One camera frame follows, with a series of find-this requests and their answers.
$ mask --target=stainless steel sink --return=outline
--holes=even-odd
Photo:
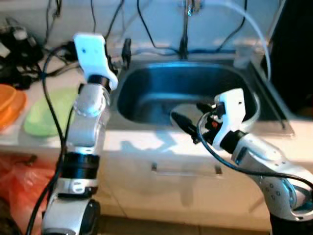
[[[120,73],[119,87],[111,95],[115,122],[109,122],[108,128],[173,130],[170,112],[177,105],[212,102],[217,94],[242,88],[246,105],[243,130],[265,136],[294,135],[285,113],[255,67],[250,64],[239,70],[233,68],[232,62],[133,60],[130,69]]]
[[[230,66],[199,63],[156,63],[129,73],[122,84],[117,107],[126,119],[153,125],[171,125],[170,112],[182,103],[212,103],[214,96],[244,90],[245,121],[258,118],[256,95],[244,77]]]

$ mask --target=cabinet handle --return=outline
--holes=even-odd
[[[159,170],[157,168],[157,163],[152,163],[151,165],[151,171],[154,174],[161,175],[161,176],[183,176],[183,177],[210,177],[215,179],[224,179],[222,168],[219,165],[214,166],[215,172],[212,173],[204,173],[199,174],[195,172],[189,172],[189,171],[165,171],[165,170]]]

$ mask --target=orange plate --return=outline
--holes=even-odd
[[[14,87],[0,84],[0,111],[7,108],[9,103],[12,102],[16,94],[16,89]]]
[[[0,116],[0,131],[11,125],[20,115],[26,105],[26,94],[16,91],[14,99],[6,108],[6,112]]]

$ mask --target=floor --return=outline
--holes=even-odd
[[[101,235],[268,235],[264,232],[219,229],[103,216]]]

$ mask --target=green plate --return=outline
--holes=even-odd
[[[77,91],[77,88],[62,88],[49,93],[63,135],[69,111],[77,97]],[[58,134],[45,97],[31,107],[24,123],[24,130],[30,135],[40,137],[50,137]]]

